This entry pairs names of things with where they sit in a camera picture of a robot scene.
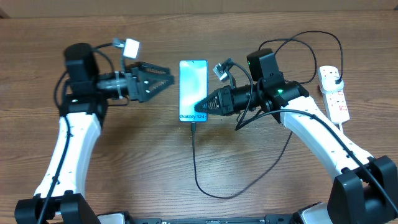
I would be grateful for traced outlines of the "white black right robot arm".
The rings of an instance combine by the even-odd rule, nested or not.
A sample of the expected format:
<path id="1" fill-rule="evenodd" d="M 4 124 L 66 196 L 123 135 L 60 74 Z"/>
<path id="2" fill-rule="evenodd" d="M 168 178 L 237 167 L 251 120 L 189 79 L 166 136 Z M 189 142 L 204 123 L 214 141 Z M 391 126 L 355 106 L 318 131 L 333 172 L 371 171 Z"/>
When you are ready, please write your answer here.
<path id="1" fill-rule="evenodd" d="M 299 82 L 287 82 L 271 49 L 248 55 L 250 84 L 219 88 L 195 110 L 230 116 L 260 107 L 262 115 L 296 134 L 328 172 L 332 190 L 285 218 L 286 223 L 387 223 L 397 218 L 397 167 L 373 157 L 346 137 L 318 108 Z"/>

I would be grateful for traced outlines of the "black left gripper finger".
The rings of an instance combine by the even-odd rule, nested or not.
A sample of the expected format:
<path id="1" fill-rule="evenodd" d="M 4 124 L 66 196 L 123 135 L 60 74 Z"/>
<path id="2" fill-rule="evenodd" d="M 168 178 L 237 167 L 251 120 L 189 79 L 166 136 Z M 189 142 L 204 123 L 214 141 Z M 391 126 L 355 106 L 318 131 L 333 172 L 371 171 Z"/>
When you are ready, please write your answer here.
<path id="1" fill-rule="evenodd" d="M 170 69 L 147 62 L 137 62 L 139 71 L 144 75 L 170 75 Z"/>
<path id="2" fill-rule="evenodd" d="M 147 102 L 170 85 L 174 84 L 174 76 L 170 74 L 143 73 L 140 75 L 140 102 Z"/>

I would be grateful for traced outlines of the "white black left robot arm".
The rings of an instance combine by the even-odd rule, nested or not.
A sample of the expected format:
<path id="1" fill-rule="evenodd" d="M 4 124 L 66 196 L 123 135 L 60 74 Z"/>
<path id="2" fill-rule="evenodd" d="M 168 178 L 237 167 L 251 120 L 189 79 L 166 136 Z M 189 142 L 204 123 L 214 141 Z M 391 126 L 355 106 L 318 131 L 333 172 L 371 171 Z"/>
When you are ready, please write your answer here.
<path id="1" fill-rule="evenodd" d="M 94 146 L 103 129 L 108 101 L 125 98 L 140 103 L 174 84 L 169 68 L 145 62 L 123 65 L 100 74 L 94 54 L 98 47 L 87 43 L 64 51 L 62 101 L 57 101 L 59 132 L 50 164 L 34 196 L 19 200 L 14 210 L 17 223 L 48 223 L 61 215 L 63 223 L 133 223 L 128 212 L 97 215 L 85 199 L 85 184 Z"/>

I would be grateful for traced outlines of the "blue Galaxy S24 smartphone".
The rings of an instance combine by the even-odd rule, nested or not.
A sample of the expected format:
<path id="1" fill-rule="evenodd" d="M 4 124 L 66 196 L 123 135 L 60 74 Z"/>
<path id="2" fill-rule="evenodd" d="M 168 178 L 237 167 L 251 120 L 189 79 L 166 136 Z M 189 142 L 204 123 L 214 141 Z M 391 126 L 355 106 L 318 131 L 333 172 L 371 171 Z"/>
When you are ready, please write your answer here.
<path id="1" fill-rule="evenodd" d="M 195 111 L 195 105 L 208 96 L 208 61 L 181 60 L 179 62 L 179 111 L 181 122 L 202 123 L 208 115 Z"/>

